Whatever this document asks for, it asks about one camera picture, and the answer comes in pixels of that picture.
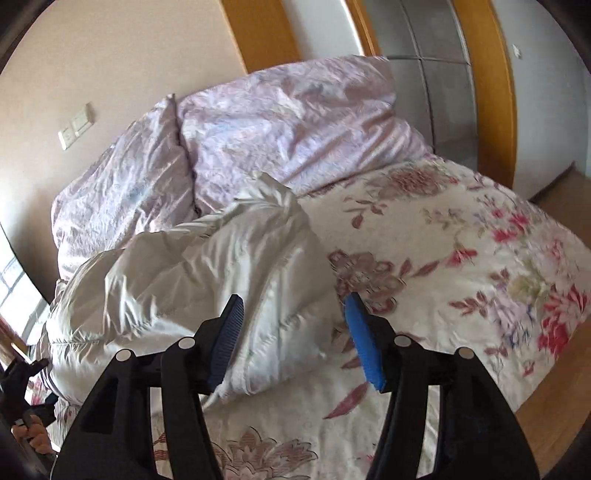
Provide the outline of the person's left hand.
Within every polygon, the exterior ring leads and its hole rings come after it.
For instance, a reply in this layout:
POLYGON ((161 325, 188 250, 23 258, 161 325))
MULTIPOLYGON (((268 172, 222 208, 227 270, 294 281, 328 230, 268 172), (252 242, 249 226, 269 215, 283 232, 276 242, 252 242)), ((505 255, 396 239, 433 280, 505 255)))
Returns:
POLYGON ((25 440, 38 454, 52 454, 53 449, 47 430, 36 415, 30 416, 30 425, 14 425, 11 429, 17 440, 25 440))

